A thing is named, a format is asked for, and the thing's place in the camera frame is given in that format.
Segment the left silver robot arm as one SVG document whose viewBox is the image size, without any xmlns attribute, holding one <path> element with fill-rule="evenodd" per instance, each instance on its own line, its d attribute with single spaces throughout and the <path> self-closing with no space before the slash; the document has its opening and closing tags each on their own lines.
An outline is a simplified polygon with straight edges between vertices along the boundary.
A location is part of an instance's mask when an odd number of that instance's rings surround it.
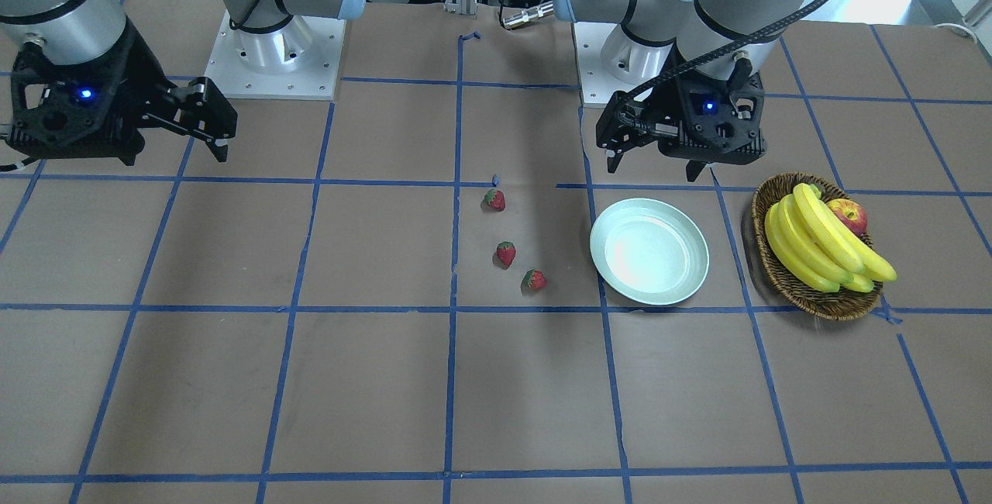
<svg viewBox="0 0 992 504">
<path fill-rule="evenodd" d="M 636 148 L 684 159 L 694 181 L 709 164 L 766 154 L 760 69 L 791 24 L 828 0 L 553 0 L 558 19 L 615 28 L 604 61 L 625 83 L 595 127 L 607 171 Z"/>
</svg>

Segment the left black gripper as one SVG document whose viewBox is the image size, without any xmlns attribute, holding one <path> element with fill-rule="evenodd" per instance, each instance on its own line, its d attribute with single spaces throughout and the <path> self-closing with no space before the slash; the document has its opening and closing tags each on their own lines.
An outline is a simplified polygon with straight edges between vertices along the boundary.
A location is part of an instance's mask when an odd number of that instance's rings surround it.
<svg viewBox="0 0 992 504">
<path fill-rule="evenodd" d="M 766 154 L 760 120 L 766 92 L 760 73 L 735 63 L 717 80 L 687 71 L 656 85 L 644 101 L 610 97 L 598 123 L 596 144 L 607 172 L 615 173 L 630 150 L 656 144 L 665 157 L 687 159 L 685 179 L 695 183 L 709 164 L 751 164 Z"/>
</svg>

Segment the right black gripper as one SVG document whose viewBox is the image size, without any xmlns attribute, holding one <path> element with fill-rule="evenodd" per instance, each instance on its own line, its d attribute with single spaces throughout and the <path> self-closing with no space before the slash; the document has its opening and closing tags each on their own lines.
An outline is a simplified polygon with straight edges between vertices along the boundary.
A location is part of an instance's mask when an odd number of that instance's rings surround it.
<svg viewBox="0 0 992 504">
<path fill-rule="evenodd" d="M 141 129 L 160 127 L 200 140 L 220 163 L 236 136 L 238 115 L 207 77 L 184 87 L 162 66 L 136 27 L 92 61 L 57 65 L 36 39 L 15 56 L 8 147 L 32 159 L 116 158 L 135 164 Z"/>
</svg>

